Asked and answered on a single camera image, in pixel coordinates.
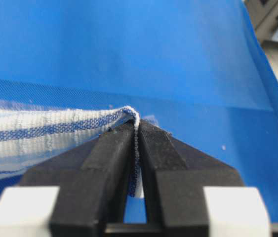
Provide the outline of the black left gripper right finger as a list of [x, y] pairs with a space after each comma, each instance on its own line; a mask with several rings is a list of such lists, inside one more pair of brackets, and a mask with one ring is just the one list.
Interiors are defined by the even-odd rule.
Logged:
[[138, 138], [147, 221], [165, 237], [207, 237], [203, 188], [241, 187], [238, 171], [144, 120]]

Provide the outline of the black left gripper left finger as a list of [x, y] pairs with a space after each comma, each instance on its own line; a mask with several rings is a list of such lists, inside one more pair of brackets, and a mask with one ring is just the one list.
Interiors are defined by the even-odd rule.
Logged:
[[133, 121], [28, 169], [19, 186], [58, 186], [49, 221], [53, 237], [101, 237], [109, 204], [127, 182]]

